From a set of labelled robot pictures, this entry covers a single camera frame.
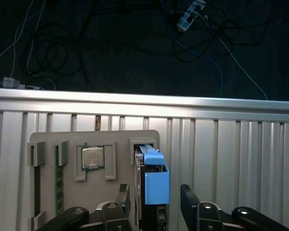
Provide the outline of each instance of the white cable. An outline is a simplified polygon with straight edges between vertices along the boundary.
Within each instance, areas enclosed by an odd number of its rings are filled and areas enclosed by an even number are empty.
[[[49,80],[49,81],[53,84],[53,89],[54,89],[54,90],[57,90],[56,84],[53,82],[53,80],[52,80],[51,78],[41,77],[41,76],[37,76],[37,75],[32,75],[32,76],[34,76],[34,77],[40,77],[40,78],[45,78],[45,79]]]
[[[4,82],[7,82],[7,81],[8,81],[7,79],[4,80],[4,81],[1,81],[1,82],[0,82],[0,85],[3,84]]]
[[[207,20],[200,14],[197,14],[207,25],[207,27],[209,29],[211,29],[209,23],[207,22]],[[268,100],[268,98],[266,97],[265,92],[257,85],[257,83],[255,83],[255,81],[247,74],[247,72],[241,67],[241,65],[238,63],[238,61],[236,60],[236,58],[233,56],[233,54],[230,52],[230,50],[228,49],[228,47],[226,46],[226,44],[224,44],[224,42],[215,34],[215,36],[218,38],[218,40],[223,44],[223,46],[226,48],[226,50],[229,52],[230,56],[232,57],[232,59],[235,61],[235,63],[237,64],[237,66],[244,72],[244,74],[250,79],[250,81],[262,92],[262,94],[264,95],[265,99]]]
[[[41,7],[40,14],[39,14],[39,19],[38,19],[38,22],[37,22],[37,24],[35,26],[34,32],[36,32],[38,27],[39,27],[40,18],[41,18],[42,14],[43,14],[43,11],[44,11],[45,7],[46,7],[46,1],[47,0],[44,0],[44,3],[42,5],[42,7]],[[31,49],[30,49],[30,53],[29,53],[29,56],[28,56],[27,64],[26,64],[27,70],[29,69],[28,66],[29,66],[29,61],[30,61],[31,55],[32,55],[33,44],[34,44],[34,39],[32,39],[32,42],[31,42]]]
[[[2,52],[2,53],[0,54],[0,58],[1,58],[1,56],[3,56],[3,54],[5,54],[6,51],[8,51],[15,43],[17,43],[17,42],[19,41],[20,36],[21,36],[21,34],[23,33],[23,30],[24,30],[24,27],[25,27],[25,24],[26,24],[26,21],[27,21],[27,18],[28,18],[28,14],[29,14],[29,11],[30,11],[30,8],[31,8],[33,2],[34,2],[34,0],[31,1],[30,5],[29,5],[29,7],[28,7],[28,10],[27,10],[27,13],[26,13],[26,16],[25,16],[25,20],[24,20],[24,22],[23,22],[23,27],[21,28],[19,37],[17,38],[16,41],[14,41],[14,43],[12,43],[7,49],[5,49],[4,52]]]
[[[39,15],[38,23],[37,23],[37,26],[36,26],[34,32],[37,31],[37,28],[38,28],[38,25],[39,25],[39,22],[40,22],[40,18],[41,18],[41,15],[43,14],[43,11],[44,11],[45,7],[46,7],[46,0],[44,0],[44,3],[42,4],[39,12],[36,13],[35,15],[29,17],[29,18],[26,20],[26,22],[27,22],[27,21],[29,21],[31,18],[34,18],[35,16],[38,16],[38,15]],[[22,24],[20,24],[20,25],[18,26],[17,30],[16,30],[15,38],[14,38],[15,41],[17,40],[17,33],[18,33],[19,28],[22,26]],[[12,72],[11,72],[10,78],[12,78],[13,73],[14,73],[14,69],[15,69],[15,62],[16,62],[16,43],[14,43],[13,49],[14,49],[14,61],[13,61],[13,68],[12,68]],[[31,45],[31,51],[30,51],[30,56],[29,56],[29,58],[28,58],[28,62],[29,62],[29,59],[30,59],[30,57],[31,57],[32,49],[33,49],[33,41],[32,41],[32,45]]]

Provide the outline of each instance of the tangled cables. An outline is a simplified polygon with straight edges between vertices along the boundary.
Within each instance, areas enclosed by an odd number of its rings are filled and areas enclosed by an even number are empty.
[[[32,41],[35,45],[31,53]],[[35,63],[30,65],[27,60],[31,55]],[[47,72],[72,76],[81,71],[87,86],[92,88],[79,46],[61,25],[46,24],[38,28],[21,53],[19,63],[22,72],[32,76]]]

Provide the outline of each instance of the gray plastic clip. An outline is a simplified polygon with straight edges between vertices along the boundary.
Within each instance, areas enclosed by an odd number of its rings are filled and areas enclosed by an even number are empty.
[[[116,142],[106,141],[104,143],[104,166],[105,180],[115,180],[117,178],[116,166]]]
[[[68,141],[55,142],[54,145],[59,148],[59,166],[67,164]]]
[[[45,143],[29,142],[27,144],[27,164],[29,166],[40,166],[45,163]]]

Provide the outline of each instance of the power strip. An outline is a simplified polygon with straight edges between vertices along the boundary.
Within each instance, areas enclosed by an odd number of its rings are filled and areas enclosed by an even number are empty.
[[[188,7],[184,15],[177,23],[178,30],[183,33],[186,32],[197,18],[198,11],[202,11],[205,6],[206,2],[204,0],[197,0],[192,2],[192,4]]]

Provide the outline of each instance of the black cable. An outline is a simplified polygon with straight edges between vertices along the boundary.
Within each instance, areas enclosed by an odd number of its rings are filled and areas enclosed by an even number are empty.
[[[79,33],[79,36],[77,39],[78,43],[81,41],[92,17],[102,15],[102,14],[107,14],[107,13],[122,12],[122,9],[119,7],[111,7],[111,8],[106,8],[106,9],[96,11],[95,9],[96,9],[97,5],[98,5],[98,0],[94,0],[92,7],[88,13],[88,16],[85,20],[85,23],[80,30],[80,33]],[[147,10],[148,9],[158,9],[158,7],[156,4],[134,4],[134,5],[129,6],[129,8],[127,8],[127,10],[145,10],[145,9],[147,9]]]
[[[87,18],[86,18],[86,21],[85,21],[85,23],[84,23],[84,25],[83,25],[80,33],[79,33],[79,36],[78,36],[78,39],[77,39],[77,42],[78,42],[78,43],[80,42],[83,34],[85,33],[85,31],[86,31],[86,29],[87,29],[87,26],[88,26],[88,24],[89,24],[89,22],[90,22],[90,20],[91,20],[91,17],[92,17],[91,15],[92,15],[93,12],[95,11],[95,8],[97,7],[97,4],[98,4],[98,0],[93,0],[92,7],[91,7],[91,9],[90,9],[90,11],[89,11],[89,14],[88,14],[88,16],[87,16]]]
[[[27,68],[26,66],[32,40],[35,41],[32,57],[35,57],[37,64],[37,67],[34,69]],[[76,68],[67,71],[67,61],[70,56],[77,58],[73,60],[74,65],[72,65],[72,67],[76,66]],[[84,74],[86,85],[92,88],[79,46],[73,39],[73,36],[61,25],[46,24],[39,27],[22,51],[19,63],[22,72],[28,75],[40,75],[43,72],[52,72],[61,76],[72,76],[81,71]]]

